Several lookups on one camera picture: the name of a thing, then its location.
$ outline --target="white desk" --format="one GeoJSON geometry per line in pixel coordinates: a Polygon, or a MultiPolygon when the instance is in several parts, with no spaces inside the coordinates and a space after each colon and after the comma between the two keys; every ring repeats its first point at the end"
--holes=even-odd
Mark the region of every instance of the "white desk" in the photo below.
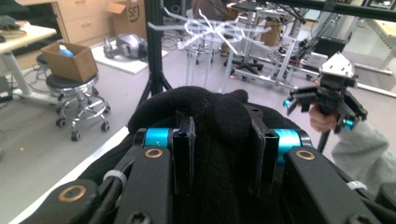
{"type": "Polygon", "coordinates": [[[31,98],[52,104],[58,104],[58,101],[54,97],[32,92],[28,83],[24,79],[22,70],[17,63],[14,54],[11,52],[14,49],[21,48],[38,40],[55,35],[56,30],[33,25],[25,25],[21,30],[25,31],[26,35],[14,39],[8,39],[5,43],[0,43],[0,57],[4,60],[7,70],[11,72],[12,76],[15,77],[18,83],[19,89],[15,90],[14,93],[22,98],[31,98]]]}

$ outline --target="gray sleeve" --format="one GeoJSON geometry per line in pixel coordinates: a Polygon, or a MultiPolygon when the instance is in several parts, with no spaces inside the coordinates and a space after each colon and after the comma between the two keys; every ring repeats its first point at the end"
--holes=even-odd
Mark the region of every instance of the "gray sleeve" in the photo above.
{"type": "Polygon", "coordinates": [[[342,130],[338,137],[332,156],[344,172],[374,195],[382,183],[396,182],[396,156],[388,150],[388,139],[367,121],[359,122],[352,131],[342,130]]]}

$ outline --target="screw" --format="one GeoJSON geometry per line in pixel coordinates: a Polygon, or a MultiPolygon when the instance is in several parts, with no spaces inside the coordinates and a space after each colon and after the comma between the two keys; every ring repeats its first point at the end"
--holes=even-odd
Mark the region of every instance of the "screw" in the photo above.
{"type": "Polygon", "coordinates": [[[365,215],[352,215],[348,219],[349,224],[373,224],[370,218],[365,215]]]}
{"type": "Polygon", "coordinates": [[[142,213],[142,212],[134,212],[131,214],[131,217],[129,218],[129,224],[150,224],[151,219],[149,218],[148,215],[142,213]]]}

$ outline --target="wooden cabinet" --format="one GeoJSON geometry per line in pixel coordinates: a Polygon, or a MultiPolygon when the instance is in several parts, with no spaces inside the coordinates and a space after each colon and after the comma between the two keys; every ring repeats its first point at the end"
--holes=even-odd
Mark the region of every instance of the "wooden cabinet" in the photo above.
{"type": "Polygon", "coordinates": [[[106,5],[111,0],[57,0],[53,5],[64,41],[91,46],[114,35],[106,5]]]}

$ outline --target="gray floor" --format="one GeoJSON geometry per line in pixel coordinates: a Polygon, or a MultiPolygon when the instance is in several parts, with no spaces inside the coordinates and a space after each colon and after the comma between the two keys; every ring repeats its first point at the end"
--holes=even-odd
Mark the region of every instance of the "gray floor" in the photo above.
{"type": "MultiPolygon", "coordinates": [[[[357,39],[346,46],[345,52],[350,55],[361,53],[379,60],[381,56],[385,57],[384,51],[377,53],[378,50],[375,50],[386,50],[377,36],[370,35],[371,41],[366,37],[357,35],[357,39]]],[[[163,72],[173,88],[183,86],[186,83],[188,64],[186,53],[168,51],[168,56],[163,58],[163,72]]],[[[211,91],[219,91],[221,88],[225,70],[223,62],[224,58],[215,54],[207,85],[211,91]]],[[[100,80],[96,87],[111,105],[111,112],[106,116],[111,126],[107,133],[100,130],[100,121],[90,120],[78,126],[80,141],[72,142],[69,128],[55,126],[56,105],[26,99],[1,105],[0,148],[3,149],[3,155],[0,160],[0,223],[11,221],[98,148],[102,148],[134,113],[149,77],[148,69],[130,75],[105,65],[98,64],[98,67],[100,80]]],[[[200,64],[194,65],[196,70],[193,85],[204,86],[206,67],[207,58],[203,56],[200,64]]],[[[290,83],[298,87],[313,85],[305,80],[305,74],[297,73],[290,83]]],[[[287,89],[259,80],[249,79],[244,82],[240,78],[229,79],[225,91],[238,89],[248,92],[250,102],[270,106],[286,116],[282,103],[289,95],[287,89]]],[[[396,99],[360,89],[349,90],[369,111],[368,120],[389,138],[391,147],[396,152],[396,99]]],[[[296,110],[290,119],[308,132],[314,146],[318,144],[320,134],[311,130],[307,114],[296,110]]],[[[336,141],[337,137],[331,135],[325,149],[325,155],[329,158],[336,141]]]]}

